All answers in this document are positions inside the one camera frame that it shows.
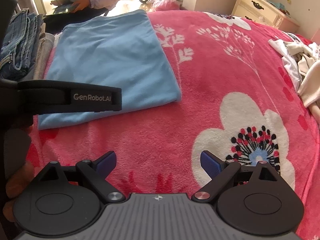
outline pink blanket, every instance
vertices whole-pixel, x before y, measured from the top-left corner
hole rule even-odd
[[[108,181],[125,194],[189,195],[210,180],[200,167],[202,150],[242,164],[264,159],[305,204],[298,234],[306,240],[320,235],[320,187],[313,185],[320,177],[315,175],[319,129],[268,44],[289,38],[234,17],[191,11],[148,15],[182,101],[72,127],[34,129],[28,159],[39,170],[49,160],[73,165],[114,150],[118,164]]]

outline person's hand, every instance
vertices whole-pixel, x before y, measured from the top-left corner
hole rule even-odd
[[[55,6],[60,6],[60,5],[63,5],[63,1],[62,0],[52,0],[50,2],[50,4],[55,5]]]
[[[30,133],[31,130],[32,126],[25,129],[27,133]],[[26,161],[26,163],[8,180],[7,185],[5,186],[5,190],[7,192],[7,196],[12,200],[4,205],[3,214],[10,222],[14,222],[15,220],[12,210],[15,201],[14,198],[22,193],[22,191],[28,186],[33,178],[33,165],[30,162]]]
[[[77,6],[76,9],[74,9],[72,11],[72,13],[75,13],[77,11],[81,11],[84,8],[91,6],[90,0],[76,0],[72,5],[76,5],[76,4],[79,4],[79,5]]]

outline gray ribbed panel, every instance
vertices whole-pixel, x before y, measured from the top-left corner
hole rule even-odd
[[[209,204],[190,201],[185,194],[132,194],[121,204],[106,207],[86,230],[60,240],[299,240],[249,236],[224,223]],[[19,240],[48,240],[23,234]]]

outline nightstand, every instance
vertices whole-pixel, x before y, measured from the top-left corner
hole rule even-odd
[[[295,33],[299,23],[266,0],[237,0],[232,15],[269,25],[284,32]]]

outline drawer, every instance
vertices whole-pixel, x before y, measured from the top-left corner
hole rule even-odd
[[[278,16],[278,14],[276,12],[274,12],[272,9],[269,8],[269,4],[268,5],[266,4],[267,2],[261,3],[261,1],[258,1],[258,0],[241,0],[241,1],[246,3],[247,5],[249,5],[252,9],[254,9],[256,12],[261,14],[263,17],[265,17],[271,23],[274,23],[275,19]],[[254,3],[258,3],[258,5],[256,5],[256,6],[258,7],[260,5],[263,9],[256,8],[254,6]]]
[[[249,18],[248,20],[251,19],[254,22],[261,23],[257,16],[249,12],[246,8],[242,7],[241,5],[238,5],[233,15],[246,19]]]

